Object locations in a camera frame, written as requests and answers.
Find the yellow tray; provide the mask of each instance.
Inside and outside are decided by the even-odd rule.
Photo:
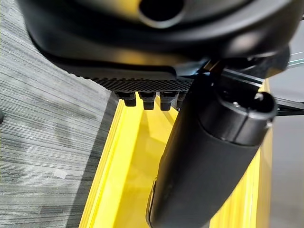
[[[159,97],[150,111],[119,102],[80,228],[148,228],[148,197],[176,116],[160,110]],[[270,132],[210,228],[268,227],[271,144]]]

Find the black plastic cap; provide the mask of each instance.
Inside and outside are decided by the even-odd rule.
[[[169,111],[171,108],[171,103],[161,103],[161,110],[162,111]]]
[[[124,104],[127,107],[135,107],[136,106],[136,99],[124,100]]]
[[[144,102],[143,103],[144,110],[153,110],[154,109],[154,103],[153,102]]]

